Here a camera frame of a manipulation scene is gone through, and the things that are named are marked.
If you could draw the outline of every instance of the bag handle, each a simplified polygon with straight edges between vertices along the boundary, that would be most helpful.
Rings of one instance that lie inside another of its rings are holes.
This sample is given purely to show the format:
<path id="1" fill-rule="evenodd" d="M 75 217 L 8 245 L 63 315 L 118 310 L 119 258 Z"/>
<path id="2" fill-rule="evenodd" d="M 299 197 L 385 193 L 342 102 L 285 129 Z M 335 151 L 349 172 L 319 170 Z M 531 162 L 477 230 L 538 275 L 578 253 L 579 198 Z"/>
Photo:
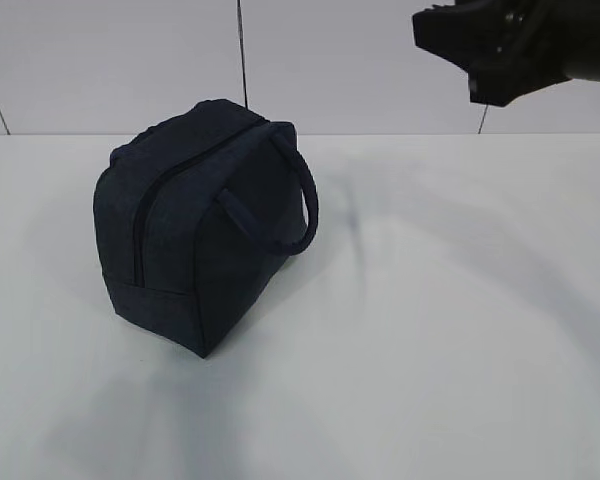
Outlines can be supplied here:
<path id="1" fill-rule="evenodd" d="M 218 201 L 240 230 L 251 241 L 264 248 L 266 252 L 281 256 L 298 255 L 309 247 L 318 230 L 318 192 L 309 167 L 302 155 L 280 134 L 271 137 L 271 142 L 298 175 L 309 216 L 307 230 L 303 237 L 297 242 L 288 244 L 268 238 L 262 225 L 246 205 L 226 188 L 220 192 Z"/>

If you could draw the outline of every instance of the bag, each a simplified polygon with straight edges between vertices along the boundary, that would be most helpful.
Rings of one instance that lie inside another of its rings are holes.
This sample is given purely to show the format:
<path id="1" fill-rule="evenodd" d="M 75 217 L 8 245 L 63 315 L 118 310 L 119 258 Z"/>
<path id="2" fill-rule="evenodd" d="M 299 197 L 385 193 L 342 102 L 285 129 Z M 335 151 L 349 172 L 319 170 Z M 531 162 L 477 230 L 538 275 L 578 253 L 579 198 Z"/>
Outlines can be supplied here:
<path id="1" fill-rule="evenodd" d="M 293 125 L 228 100 L 116 148 L 93 210 L 116 313 L 203 358 L 318 227 Z"/>

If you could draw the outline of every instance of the zipper track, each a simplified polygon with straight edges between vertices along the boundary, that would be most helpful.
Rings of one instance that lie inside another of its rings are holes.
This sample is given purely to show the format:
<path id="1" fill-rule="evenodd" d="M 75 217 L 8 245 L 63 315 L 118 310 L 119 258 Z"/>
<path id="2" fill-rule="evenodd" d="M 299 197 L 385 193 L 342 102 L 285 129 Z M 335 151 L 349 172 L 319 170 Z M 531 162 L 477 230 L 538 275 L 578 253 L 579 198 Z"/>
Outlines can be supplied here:
<path id="1" fill-rule="evenodd" d="M 145 278 L 144 278 L 144 231 L 147 225 L 147 219 L 149 216 L 149 211 L 153 206 L 156 198 L 158 197 L 158 193 L 160 193 L 160 189 L 164 187 L 170 180 L 172 180 L 177 175 L 181 174 L 185 170 L 198 165 L 200 162 L 204 161 L 218 150 L 226 147 L 228 144 L 236 140 L 238 137 L 244 135 L 248 131 L 262 126 L 268 123 L 266 119 L 262 118 L 251 125 L 239 130 L 234 133 L 227 139 L 222 142 L 214 145 L 213 147 L 205 150 L 198 155 L 191 157 L 183 162 L 178 163 L 177 165 L 165 170 L 160 174 L 158 178 L 154 180 L 154 182 L 149 186 L 146 190 L 142 198 L 140 199 L 140 204 L 138 205 L 138 210 L 136 211 L 136 216 L 133 221 L 133 276 L 134 283 L 138 287 L 145 286 Z"/>

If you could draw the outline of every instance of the white table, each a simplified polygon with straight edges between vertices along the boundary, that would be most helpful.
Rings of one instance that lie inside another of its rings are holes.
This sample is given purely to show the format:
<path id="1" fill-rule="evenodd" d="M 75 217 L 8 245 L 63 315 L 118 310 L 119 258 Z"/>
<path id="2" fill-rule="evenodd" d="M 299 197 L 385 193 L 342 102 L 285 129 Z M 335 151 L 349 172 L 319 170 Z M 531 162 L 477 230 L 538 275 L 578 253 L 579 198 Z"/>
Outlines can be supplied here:
<path id="1" fill-rule="evenodd" d="M 600 136 L 304 137 L 315 244 L 207 361 L 116 317 L 126 137 L 0 137 L 0 480 L 600 479 Z"/>

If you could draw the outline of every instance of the dark navy bag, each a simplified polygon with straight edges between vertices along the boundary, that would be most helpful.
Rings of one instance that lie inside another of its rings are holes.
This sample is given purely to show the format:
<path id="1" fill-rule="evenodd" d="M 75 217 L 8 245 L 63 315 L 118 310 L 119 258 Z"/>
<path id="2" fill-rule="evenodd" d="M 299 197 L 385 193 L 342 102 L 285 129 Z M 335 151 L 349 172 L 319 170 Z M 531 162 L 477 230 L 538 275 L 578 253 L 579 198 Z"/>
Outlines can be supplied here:
<path id="1" fill-rule="evenodd" d="M 93 210 L 116 313 L 201 357 L 318 227 L 293 125 L 228 100 L 199 103 L 115 149 Z"/>

